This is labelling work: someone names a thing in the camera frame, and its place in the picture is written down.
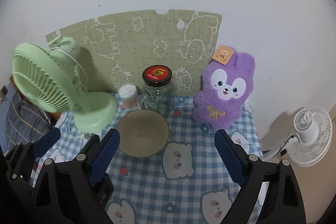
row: cotton swab container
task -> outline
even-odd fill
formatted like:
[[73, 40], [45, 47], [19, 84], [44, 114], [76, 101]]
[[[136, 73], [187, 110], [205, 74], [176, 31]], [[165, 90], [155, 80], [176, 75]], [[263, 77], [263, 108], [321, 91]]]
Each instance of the cotton swab container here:
[[140, 107], [137, 87], [133, 84], [122, 85], [118, 90], [121, 101], [125, 109], [135, 110]]

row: fan cord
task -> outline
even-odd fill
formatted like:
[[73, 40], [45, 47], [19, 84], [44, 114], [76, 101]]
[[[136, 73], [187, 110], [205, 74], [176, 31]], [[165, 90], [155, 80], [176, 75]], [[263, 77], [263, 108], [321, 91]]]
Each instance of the fan cord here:
[[294, 135], [291, 135], [286, 141], [285, 143], [283, 144], [283, 146], [280, 148], [280, 150], [278, 151], [278, 153], [276, 153], [274, 156], [278, 155], [282, 149], [285, 147], [286, 143], [288, 143], [288, 141], [291, 139], [291, 138], [294, 138], [295, 136]]
[[77, 66], [80, 67], [80, 69], [83, 71], [83, 73], [85, 74], [85, 90], [86, 92], [88, 91], [87, 90], [87, 83], [88, 83], [88, 77], [87, 77], [87, 73], [85, 72], [84, 68], [82, 67], [82, 65], [71, 55], [69, 54], [67, 51], [63, 50], [62, 48], [59, 48], [59, 47], [55, 47], [55, 48], [51, 48], [49, 51], [52, 51], [52, 50], [58, 50], [60, 52], [63, 52], [65, 55], [67, 55], [72, 61], [74, 61]]

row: yellow bow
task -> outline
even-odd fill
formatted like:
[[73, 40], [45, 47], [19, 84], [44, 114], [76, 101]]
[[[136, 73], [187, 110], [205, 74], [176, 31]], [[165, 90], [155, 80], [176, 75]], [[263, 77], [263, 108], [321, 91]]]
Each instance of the yellow bow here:
[[221, 115], [221, 116], [224, 116], [226, 114], [224, 111], [223, 112], [218, 112], [218, 111], [214, 110], [212, 106], [208, 106], [208, 109], [210, 111], [212, 111], [212, 113], [209, 115], [209, 117], [214, 117], [216, 120], [218, 120], [218, 114]]

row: plush toy face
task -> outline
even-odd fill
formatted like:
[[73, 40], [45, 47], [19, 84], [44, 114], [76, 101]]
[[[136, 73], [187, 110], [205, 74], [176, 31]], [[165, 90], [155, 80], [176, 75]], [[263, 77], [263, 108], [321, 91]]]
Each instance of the plush toy face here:
[[217, 90], [220, 99], [240, 98], [246, 90], [246, 82], [243, 78], [237, 78], [232, 85], [226, 84], [227, 74], [225, 70], [217, 69], [211, 76], [211, 85]]

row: red jar lid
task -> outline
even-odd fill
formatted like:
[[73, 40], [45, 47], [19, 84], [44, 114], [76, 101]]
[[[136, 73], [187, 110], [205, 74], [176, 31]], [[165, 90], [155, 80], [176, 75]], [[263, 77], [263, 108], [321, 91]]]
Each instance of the red jar lid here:
[[154, 87], [167, 85], [171, 80], [171, 76], [171, 69], [163, 65], [150, 66], [142, 73], [145, 84]]

